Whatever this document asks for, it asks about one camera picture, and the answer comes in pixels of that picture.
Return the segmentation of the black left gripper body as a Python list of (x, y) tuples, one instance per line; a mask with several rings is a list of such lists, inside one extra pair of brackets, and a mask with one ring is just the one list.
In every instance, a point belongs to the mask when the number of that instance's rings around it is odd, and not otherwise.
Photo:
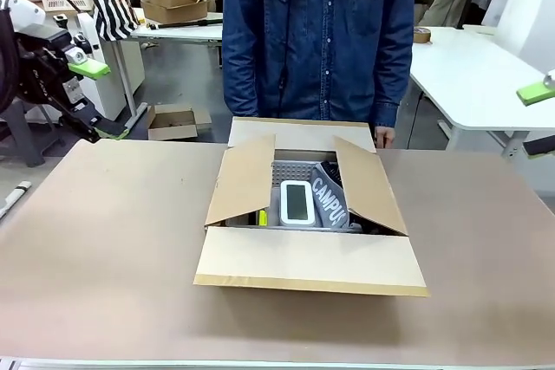
[(52, 26), (28, 26), (16, 32), (19, 87), (16, 97), (31, 104), (49, 104), (75, 111), (86, 104), (80, 80), (69, 68), (66, 53), (75, 45), (70, 33)]

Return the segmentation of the person's left hand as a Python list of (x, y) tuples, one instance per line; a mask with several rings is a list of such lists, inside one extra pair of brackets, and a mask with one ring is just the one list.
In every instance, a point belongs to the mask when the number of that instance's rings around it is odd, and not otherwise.
[(395, 140), (393, 127), (375, 127), (375, 146), (379, 149), (389, 149)]

